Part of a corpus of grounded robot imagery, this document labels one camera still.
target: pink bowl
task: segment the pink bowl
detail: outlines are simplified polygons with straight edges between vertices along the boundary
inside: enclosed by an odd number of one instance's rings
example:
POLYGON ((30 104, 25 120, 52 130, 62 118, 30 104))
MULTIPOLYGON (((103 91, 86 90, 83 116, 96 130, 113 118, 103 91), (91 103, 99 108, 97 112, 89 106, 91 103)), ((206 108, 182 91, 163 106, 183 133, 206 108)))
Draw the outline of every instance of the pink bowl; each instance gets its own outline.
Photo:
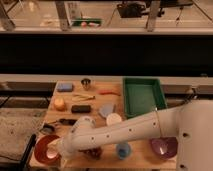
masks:
POLYGON ((177 154, 178 141, 175 137, 150 139, 153 152, 163 158, 169 159, 177 154))

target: floor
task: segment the floor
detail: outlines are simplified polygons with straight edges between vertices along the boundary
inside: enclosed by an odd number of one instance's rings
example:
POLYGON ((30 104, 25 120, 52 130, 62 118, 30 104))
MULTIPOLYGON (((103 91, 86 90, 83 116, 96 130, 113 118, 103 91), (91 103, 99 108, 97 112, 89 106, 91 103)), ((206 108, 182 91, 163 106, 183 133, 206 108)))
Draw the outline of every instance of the floor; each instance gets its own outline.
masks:
MULTIPOLYGON (((66 13, 71 13, 66 1, 66 13)), ((213 28, 213 2, 211 0, 195 0, 196 5, 178 8, 165 8, 165 14, 157 19, 157 28, 213 28)), ((120 1, 77 1, 77 11, 84 18, 101 18, 102 28, 145 28, 147 16, 141 18, 122 19, 116 10, 120 1)), ((53 1, 26 0, 18 3, 8 15, 17 27, 59 28, 58 14, 53 1)))

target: blue sponge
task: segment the blue sponge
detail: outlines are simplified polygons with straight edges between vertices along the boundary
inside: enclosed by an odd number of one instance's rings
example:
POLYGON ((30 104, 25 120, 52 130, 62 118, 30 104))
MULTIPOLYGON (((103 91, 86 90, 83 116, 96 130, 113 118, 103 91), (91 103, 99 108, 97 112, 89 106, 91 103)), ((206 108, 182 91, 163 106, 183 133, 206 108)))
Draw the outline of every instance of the blue sponge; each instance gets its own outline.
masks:
POLYGON ((72 83, 59 83, 57 85, 58 92, 71 92, 73 91, 73 84, 72 83))

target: blue cup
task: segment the blue cup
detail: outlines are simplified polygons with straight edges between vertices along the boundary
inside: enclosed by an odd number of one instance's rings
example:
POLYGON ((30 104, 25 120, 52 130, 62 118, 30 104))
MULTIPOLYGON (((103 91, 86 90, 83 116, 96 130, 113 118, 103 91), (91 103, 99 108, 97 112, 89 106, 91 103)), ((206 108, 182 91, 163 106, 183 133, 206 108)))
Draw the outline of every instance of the blue cup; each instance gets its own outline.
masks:
POLYGON ((119 143, 116 145, 116 153, 118 158, 123 160, 131 154, 131 147, 128 143, 119 143))

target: orange object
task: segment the orange object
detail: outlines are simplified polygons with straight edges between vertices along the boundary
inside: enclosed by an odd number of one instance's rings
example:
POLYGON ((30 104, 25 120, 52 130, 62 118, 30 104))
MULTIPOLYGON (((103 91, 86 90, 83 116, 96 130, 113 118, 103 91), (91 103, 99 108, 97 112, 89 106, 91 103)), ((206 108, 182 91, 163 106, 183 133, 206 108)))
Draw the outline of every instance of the orange object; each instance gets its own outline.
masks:
POLYGON ((56 108, 56 110, 59 110, 59 111, 65 110, 66 104, 64 102, 64 99, 63 98, 56 98, 54 100, 54 107, 56 108))
POLYGON ((47 135, 38 141, 34 150, 34 155, 38 162, 51 165, 54 164, 60 158, 60 154, 58 152, 54 156, 51 155, 51 157, 47 154, 49 150, 47 145, 58 138, 58 135, 47 135))

